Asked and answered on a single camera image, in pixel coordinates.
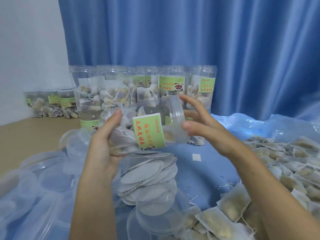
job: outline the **tan tabletop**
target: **tan tabletop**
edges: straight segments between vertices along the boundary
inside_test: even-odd
[[[79,128],[79,119],[64,117],[28,118],[0,126],[0,177],[34,154],[57,150],[62,135]]]

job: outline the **finger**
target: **finger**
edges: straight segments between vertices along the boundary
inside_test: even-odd
[[[211,127],[194,121],[184,121],[182,123],[182,128],[188,132],[189,136],[202,136],[208,141],[215,133],[214,129]]]
[[[108,138],[112,130],[119,125],[122,117],[120,109],[116,110],[113,115],[101,126],[96,133],[98,137]]]
[[[189,117],[194,121],[201,123],[201,118],[196,111],[184,110],[183,113],[184,113],[184,117]]]
[[[195,98],[189,97],[187,95],[180,95],[179,97],[182,101],[191,104],[195,108],[195,110],[198,112],[199,117],[203,120],[204,123],[210,123],[212,117],[199,100],[196,100]]]

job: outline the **hand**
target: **hand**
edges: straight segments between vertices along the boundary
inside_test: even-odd
[[[113,129],[119,125],[122,117],[121,110],[117,110],[93,135],[85,160],[83,173],[91,176],[106,176],[113,179],[117,173],[118,161],[123,156],[111,156],[108,139]]]
[[[212,117],[203,104],[187,95],[180,95],[180,99],[191,104],[196,111],[185,110],[185,117],[193,121],[184,121],[182,128],[189,136],[202,136],[220,153],[228,157],[239,146],[246,146],[237,137],[232,135],[226,128]]]

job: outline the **forearm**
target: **forearm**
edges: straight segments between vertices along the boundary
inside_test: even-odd
[[[318,239],[320,225],[268,168],[241,141],[227,156],[252,201],[257,205],[270,239]]]
[[[111,181],[108,174],[82,174],[69,240],[117,239]]]

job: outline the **white wall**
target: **white wall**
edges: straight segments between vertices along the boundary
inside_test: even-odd
[[[0,0],[0,125],[31,116],[23,90],[71,87],[58,0]]]

